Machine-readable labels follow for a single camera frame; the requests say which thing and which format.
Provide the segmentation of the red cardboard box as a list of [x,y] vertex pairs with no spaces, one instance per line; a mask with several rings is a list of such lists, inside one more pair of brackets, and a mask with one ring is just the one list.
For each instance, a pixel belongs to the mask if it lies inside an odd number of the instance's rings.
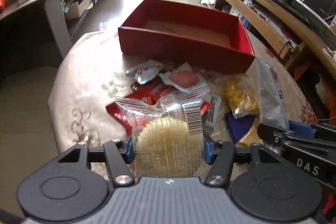
[[179,2],[144,0],[119,27],[118,36],[127,55],[223,74],[244,73],[255,58],[240,18]]

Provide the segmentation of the blue foil packet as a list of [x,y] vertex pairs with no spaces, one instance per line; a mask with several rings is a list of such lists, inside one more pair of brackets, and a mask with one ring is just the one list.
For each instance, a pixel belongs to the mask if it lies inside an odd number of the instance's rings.
[[256,116],[247,115],[241,118],[235,118],[232,112],[225,113],[228,130],[231,134],[233,143],[237,143],[244,137],[255,121]]

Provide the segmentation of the white red small packet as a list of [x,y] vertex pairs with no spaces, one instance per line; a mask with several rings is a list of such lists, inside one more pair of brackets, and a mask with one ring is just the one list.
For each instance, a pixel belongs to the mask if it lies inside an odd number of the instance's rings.
[[165,66],[155,60],[148,60],[145,63],[129,68],[125,75],[131,76],[140,85],[144,85],[153,80]]

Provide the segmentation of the gold foil snack packet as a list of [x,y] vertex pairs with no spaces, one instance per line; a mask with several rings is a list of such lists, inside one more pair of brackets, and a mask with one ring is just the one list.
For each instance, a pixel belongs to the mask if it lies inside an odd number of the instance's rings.
[[250,147],[252,143],[263,144],[263,140],[260,139],[257,134],[257,128],[259,125],[260,125],[260,118],[256,117],[249,131],[235,144],[236,147],[247,148],[247,147]]

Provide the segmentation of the yellow corn snack bag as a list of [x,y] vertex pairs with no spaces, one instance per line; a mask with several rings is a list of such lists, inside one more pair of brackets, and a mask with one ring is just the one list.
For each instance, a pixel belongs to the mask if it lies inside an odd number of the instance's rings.
[[248,115],[259,116],[259,95],[249,76],[229,75],[224,85],[224,96],[235,119]]

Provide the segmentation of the sausage snack packet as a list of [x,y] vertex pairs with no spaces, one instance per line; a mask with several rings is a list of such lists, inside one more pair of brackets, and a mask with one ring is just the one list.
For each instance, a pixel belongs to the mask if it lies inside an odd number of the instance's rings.
[[172,71],[159,73],[158,76],[165,85],[173,86],[182,92],[185,92],[188,88],[192,88],[206,82],[202,76],[193,72],[192,67],[188,63],[184,63]]

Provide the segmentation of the clear rice cracker packet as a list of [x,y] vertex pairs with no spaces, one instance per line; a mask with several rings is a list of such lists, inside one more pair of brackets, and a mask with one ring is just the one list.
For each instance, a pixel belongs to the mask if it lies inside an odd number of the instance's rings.
[[190,177],[203,159],[203,126],[196,103],[184,103],[187,120],[168,115],[132,133],[135,171],[141,177]]

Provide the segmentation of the silver Kaprons wafer packet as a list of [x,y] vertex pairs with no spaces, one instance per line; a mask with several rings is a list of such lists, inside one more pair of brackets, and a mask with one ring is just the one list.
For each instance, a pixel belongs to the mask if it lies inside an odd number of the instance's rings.
[[256,59],[257,81],[260,97],[261,122],[289,129],[282,88],[277,72],[269,64]]

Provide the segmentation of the red Trolli candy packet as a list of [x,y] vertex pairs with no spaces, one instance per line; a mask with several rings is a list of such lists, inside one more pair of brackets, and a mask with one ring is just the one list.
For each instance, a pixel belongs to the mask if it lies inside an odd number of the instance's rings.
[[210,88],[207,83],[178,90],[155,77],[129,95],[115,97],[105,108],[112,118],[123,125],[126,134],[130,136],[138,128],[145,127],[154,119],[165,115],[186,121],[187,115],[183,112],[187,107],[183,104],[194,102],[201,115],[210,108]]

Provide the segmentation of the wooden TV stand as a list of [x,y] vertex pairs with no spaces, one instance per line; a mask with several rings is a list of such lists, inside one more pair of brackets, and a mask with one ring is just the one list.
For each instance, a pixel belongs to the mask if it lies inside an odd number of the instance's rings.
[[234,9],[260,34],[290,72],[304,63],[322,64],[334,77],[335,61],[323,39],[272,0],[215,0],[211,9]]

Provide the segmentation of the white cardboard box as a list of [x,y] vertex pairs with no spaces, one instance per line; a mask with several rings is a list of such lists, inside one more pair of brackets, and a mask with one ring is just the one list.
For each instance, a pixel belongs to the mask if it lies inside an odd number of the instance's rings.
[[91,2],[91,0],[73,0],[71,3],[67,4],[68,10],[64,13],[65,18],[67,20],[80,18],[88,9]]

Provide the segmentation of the dark coffee table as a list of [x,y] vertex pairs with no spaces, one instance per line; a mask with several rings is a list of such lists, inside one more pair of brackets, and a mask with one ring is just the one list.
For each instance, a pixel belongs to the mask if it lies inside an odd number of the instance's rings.
[[9,24],[13,23],[22,27],[28,23],[33,30],[27,35],[27,40],[37,46],[39,42],[46,43],[47,36],[50,36],[51,49],[47,51],[47,56],[49,59],[54,56],[56,59],[62,60],[73,46],[72,36],[77,32],[88,11],[97,1],[91,0],[80,18],[75,19],[74,24],[70,27],[66,24],[61,0],[29,0],[22,5],[12,3],[1,13],[1,30],[12,30],[15,35],[19,35],[21,38],[23,31],[16,30]]

